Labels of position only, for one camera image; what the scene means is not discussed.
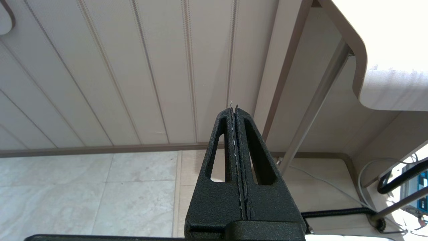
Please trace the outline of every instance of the metal pole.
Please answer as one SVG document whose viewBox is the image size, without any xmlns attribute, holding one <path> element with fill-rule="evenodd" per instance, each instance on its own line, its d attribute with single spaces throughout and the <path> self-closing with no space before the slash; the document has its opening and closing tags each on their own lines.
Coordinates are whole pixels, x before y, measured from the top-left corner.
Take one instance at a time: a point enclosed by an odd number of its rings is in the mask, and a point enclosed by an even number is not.
<svg viewBox="0 0 428 241">
<path fill-rule="evenodd" d="M 346 60 L 348 58 L 349 50 L 349 46 L 342 38 L 339 44 L 337 45 L 333 56 L 331 57 L 331 60 L 324 72 L 324 75 L 321 78 L 321 82 L 319 83 L 318 88 L 315 91 L 315 94 L 312 97 L 308 108 L 306 109 L 305 115 L 303 116 L 303 119 L 300 122 L 296 133 L 294 134 L 290 146 L 288 147 L 288 150 L 282 159 L 282 162 L 279 166 L 282 175 L 284 175 L 285 171 L 287 170 L 288 166 L 296 155 L 300 145 L 305 139 L 306 134 L 311 128 L 311 125 L 314 122 L 319 110 L 321 109 L 321 106 L 324 103 L 331 87 L 333 86 L 334 81 L 339 75 L 342 67 L 345 65 Z"/>
<path fill-rule="evenodd" d="M 415 192 L 414 194 L 400 200 L 399 202 L 394 203 L 393 205 L 381 210 L 380 212 L 376 213 L 375 215 L 370 217 L 370 220 L 376 221 L 380 218 L 383 218 L 384 216 L 392 213 L 395 210 L 398 210 L 399 208 L 402 208 L 403 206 L 418 200 L 419 198 L 425 197 L 428 195 L 428 187 L 424 187 L 421 190 Z"/>
</svg>

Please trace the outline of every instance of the white desk top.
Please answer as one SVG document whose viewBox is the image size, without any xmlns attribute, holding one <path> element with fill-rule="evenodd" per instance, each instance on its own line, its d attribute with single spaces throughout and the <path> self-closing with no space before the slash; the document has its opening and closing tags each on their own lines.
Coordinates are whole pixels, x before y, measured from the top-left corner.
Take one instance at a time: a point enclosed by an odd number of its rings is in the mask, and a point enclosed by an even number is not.
<svg viewBox="0 0 428 241">
<path fill-rule="evenodd" d="M 319 0 L 357 59 L 366 107 L 428 111 L 428 1 Z"/>
</svg>

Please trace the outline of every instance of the clamp jaw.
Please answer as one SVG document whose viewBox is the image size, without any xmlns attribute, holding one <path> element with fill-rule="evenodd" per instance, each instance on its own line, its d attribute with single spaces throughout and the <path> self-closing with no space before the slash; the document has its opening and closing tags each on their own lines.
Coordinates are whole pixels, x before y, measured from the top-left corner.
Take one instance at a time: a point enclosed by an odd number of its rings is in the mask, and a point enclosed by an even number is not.
<svg viewBox="0 0 428 241">
<path fill-rule="evenodd" d="M 210 177 L 222 134 L 226 179 L 218 183 Z M 184 230 L 198 240 L 305 240 L 306 224 L 280 172 L 253 119 L 239 108 L 217 116 Z"/>
</svg>

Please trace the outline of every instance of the floor tile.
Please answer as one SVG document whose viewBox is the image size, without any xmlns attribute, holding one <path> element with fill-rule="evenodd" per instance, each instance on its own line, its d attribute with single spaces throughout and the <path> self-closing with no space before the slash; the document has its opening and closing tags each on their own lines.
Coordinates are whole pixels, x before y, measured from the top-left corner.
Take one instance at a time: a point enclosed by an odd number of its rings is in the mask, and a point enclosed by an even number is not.
<svg viewBox="0 0 428 241">
<path fill-rule="evenodd" d="M 189 209 L 194 190 L 195 185 L 180 187 L 180 203 L 178 207 L 178 238 L 184 238 L 184 221 L 186 220 L 187 210 Z"/>
<path fill-rule="evenodd" d="M 181 154 L 177 156 L 177 171 L 175 173 L 175 190 L 174 190 L 174 219 L 172 221 L 172 237 L 178 237 L 178 208 L 180 203 L 180 179 L 181 179 Z"/>
<path fill-rule="evenodd" d="M 106 183 L 94 235 L 171 237 L 174 181 Z"/>
<path fill-rule="evenodd" d="M 183 151 L 181 159 L 181 185 L 196 185 L 206 150 Z M 224 149 L 217 149 L 211 179 L 224 182 Z"/>
<path fill-rule="evenodd" d="M 0 186 L 103 183 L 112 154 L 0 158 Z"/>
<path fill-rule="evenodd" d="M 90 234 L 104 184 L 0 187 L 0 240 Z"/>
<path fill-rule="evenodd" d="M 107 182 L 175 180 L 177 151 L 115 154 Z"/>
</svg>

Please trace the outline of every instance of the black corrugated tube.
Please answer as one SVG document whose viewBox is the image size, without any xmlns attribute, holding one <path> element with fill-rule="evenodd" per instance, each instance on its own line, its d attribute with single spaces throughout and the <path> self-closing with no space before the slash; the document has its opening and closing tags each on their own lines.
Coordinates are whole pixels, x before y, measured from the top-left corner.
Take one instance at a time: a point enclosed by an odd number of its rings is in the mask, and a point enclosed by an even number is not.
<svg viewBox="0 0 428 241">
<path fill-rule="evenodd" d="M 304 212 L 301 213 L 304 219 L 313 218 L 313 217 L 329 217 L 329 216 L 343 216 L 351 214 L 369 214 L 373 215 L 376 212 L 370 208 L 347 208 L 347 209 L 338 209 L 338 210 L 324 210 L 324 211 L 313 211 L 313 212 Z M 384 232 L 386 228 L 385 219 L 377 220 L 376 227 L 379 232 Z"/>
<path fill-rule="evenodd" d="M 380 179 L 379 184 L 377 185 L 377 191 L 381 194 L 387 194 L 392 190 L 394 190 L 395 188 L 401 186 L 403 183 L 421 174 L 426 169 L 428 169 L 427 160 L 428 160 L 428 157 L 425 158 L 422 162 L 416 164 L 414 167 L 404 172 L 403 174 L 394 178 L 394 180 L 392 180 L 390 183 L 386 183 L 388 181 L 389 175 L 391 174 L 391 172 L 388 172 L 385 176 L 383 176 Z"/>
</svg>

